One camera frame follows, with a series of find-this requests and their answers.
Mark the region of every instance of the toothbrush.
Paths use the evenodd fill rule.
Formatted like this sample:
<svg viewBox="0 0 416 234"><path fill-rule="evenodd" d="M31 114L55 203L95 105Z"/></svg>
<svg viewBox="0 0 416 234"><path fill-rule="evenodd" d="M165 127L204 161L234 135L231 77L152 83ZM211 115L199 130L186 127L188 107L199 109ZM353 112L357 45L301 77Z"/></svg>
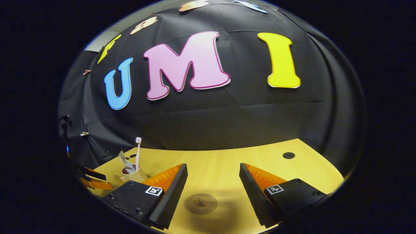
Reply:
<svg viewBox="0 0 416 234"><path fill-rule="evenodd" d="M139 170L139 150L140 150L140 143L141 143L141 138L140 137L136 137L136 144L137 144L136 171Z"/></svg>

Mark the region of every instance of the yellow table surface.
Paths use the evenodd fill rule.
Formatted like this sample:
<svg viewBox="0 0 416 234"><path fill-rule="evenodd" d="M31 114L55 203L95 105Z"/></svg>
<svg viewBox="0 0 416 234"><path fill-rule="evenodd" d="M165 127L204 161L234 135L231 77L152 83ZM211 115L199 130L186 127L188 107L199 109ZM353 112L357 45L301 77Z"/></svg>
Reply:
<svg viewBox="0 0 416 234"><path fill-rule="evenodd" d="M295 157L282 155L292 152ZM137 148L125 152L129 157ZM267 230L259 224L239 177L240 163L245 162L285 180L299 178L323 193L334 192L344 181L340 172L323 156L299 139L274 144L207 151L178 151L140 148L139 165L148 176L154 176L181 163L188 167L188 178L173 215L168 234L256 234ZM122 161L117 157L95 168L103 173L114 189L120 184L114 175L122 176ZM111 190L88 190L101 197ZM209 214L192 214L185 199L193 194L214 196L218 206Z"/></svg>

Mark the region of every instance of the letter u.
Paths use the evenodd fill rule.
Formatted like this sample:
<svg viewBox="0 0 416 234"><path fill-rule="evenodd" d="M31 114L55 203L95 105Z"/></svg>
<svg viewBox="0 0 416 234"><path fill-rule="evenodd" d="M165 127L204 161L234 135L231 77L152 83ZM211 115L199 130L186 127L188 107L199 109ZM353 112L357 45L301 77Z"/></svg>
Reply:
<svg viewBox="0 0 416 234"><path fill-rule="evenodd" d="M115 70L110 71L104 78L105 91L107 95L107 101L111 108L119 110L124 108L130 101L131 97L131 81L130 81L130 64L133 58L124 60L119 65L119 71L121 72L121 87L123 91L119 97L116 96L114 91L114 74Z"/></svg>

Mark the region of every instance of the tan cup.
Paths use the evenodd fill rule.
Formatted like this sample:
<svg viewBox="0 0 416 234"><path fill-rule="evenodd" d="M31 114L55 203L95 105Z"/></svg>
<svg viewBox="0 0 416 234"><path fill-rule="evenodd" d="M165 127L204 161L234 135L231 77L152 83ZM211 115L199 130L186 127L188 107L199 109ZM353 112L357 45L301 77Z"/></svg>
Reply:
<svg viewBox="0 0 416 234"><path fill-rule="evenodd" d="M123 167L123 169L121 170L121 174L123 176L120 177L120 179L122 180L123 183L126 183L129 180L133 180L138 183L141 183L144 180L148 179L148 177L146 176L146 174L144 173L141 167L139 167L139 169L136 172L131 173L131 174L128 174L126 169Z"/></svg>

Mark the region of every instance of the letter m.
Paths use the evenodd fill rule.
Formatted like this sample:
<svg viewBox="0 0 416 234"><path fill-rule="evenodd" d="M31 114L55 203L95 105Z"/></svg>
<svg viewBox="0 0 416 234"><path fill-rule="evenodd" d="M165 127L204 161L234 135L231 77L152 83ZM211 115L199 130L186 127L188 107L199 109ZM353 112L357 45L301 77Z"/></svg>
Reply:
<svg viewBox="0 0 416 234"><path fill-rule="evenodd" d="M163 84L162 72L178 92L185 86L189 67L193 66L193 77L189 85L197 90L210 89L230 83L229 74L223 71L215 44L218 32L199 32L191 35L180 55L168 45L159 44L147 50L143 57L149 61L149 100L157 100L169 94Z"/></svg>

